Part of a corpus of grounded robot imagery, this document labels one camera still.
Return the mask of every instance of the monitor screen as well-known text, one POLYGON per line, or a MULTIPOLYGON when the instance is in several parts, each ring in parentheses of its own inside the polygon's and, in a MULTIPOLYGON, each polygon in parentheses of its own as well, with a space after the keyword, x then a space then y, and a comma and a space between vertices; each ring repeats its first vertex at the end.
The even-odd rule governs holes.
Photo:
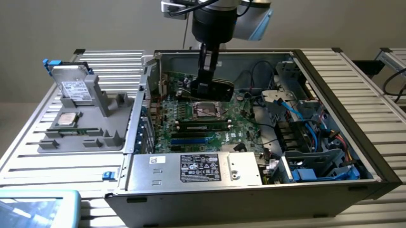
POLYGON ((50 228, 63 199, 0 198, 0 227, 50 228))

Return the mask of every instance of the barcode label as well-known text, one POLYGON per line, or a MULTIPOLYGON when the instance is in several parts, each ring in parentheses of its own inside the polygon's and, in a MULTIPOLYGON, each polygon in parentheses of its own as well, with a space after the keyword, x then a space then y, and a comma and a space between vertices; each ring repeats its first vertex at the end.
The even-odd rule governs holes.
POLYGON ((83 81, 63 82, 63 86, 74 101, 91 101, 90 91, 83 81))

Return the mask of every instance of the power supply label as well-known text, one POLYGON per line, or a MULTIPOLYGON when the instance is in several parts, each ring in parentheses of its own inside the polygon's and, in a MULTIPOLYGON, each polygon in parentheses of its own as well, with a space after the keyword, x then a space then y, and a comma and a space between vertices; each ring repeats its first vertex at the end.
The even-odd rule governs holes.
POLYGON ((222 181, 218 154, 181 155, 181 181, 222 181))

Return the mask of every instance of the blue expansion slot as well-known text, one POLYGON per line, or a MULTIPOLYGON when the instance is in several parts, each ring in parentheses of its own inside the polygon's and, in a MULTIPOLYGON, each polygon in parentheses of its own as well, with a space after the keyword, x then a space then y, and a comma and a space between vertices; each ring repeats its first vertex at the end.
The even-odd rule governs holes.
POLYGON ((172 139, 173 145, 181 145, 181 144, 206 144, 208 139, 172 139))

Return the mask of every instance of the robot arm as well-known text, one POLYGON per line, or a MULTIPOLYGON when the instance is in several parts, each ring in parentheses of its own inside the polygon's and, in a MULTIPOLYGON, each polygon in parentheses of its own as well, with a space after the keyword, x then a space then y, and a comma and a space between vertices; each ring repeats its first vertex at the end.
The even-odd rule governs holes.
POLYGON ((261 40, 272 16, 270 0, 163 0, 169 18, 186 19, 193 12, 192 32, 202 43, 198 78, 192 84, 197 98, 229 101, 234 85, 214 80, 220 46, 233 37, 261 40))

